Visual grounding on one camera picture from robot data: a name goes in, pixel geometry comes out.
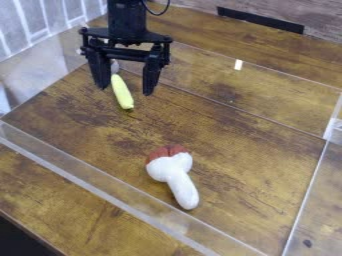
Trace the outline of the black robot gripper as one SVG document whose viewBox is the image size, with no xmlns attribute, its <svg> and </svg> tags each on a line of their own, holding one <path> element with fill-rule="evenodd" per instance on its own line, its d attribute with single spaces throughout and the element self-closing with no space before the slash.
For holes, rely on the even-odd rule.
<svg viewBox="0 0 342 256">
<path fill-rule="evenodd" d="M 158 84 L 161 66 L 170 63 L 173 38 L 147 29 L 147 14 L 161 16 L 147 6 L 146 0 L 107 0 L 109 46 L 89 48 L 86 57 L 101 89 L 111 82 L 111 59 L 143 62 L 143 94 L 150 96 Z"/>
</svg>

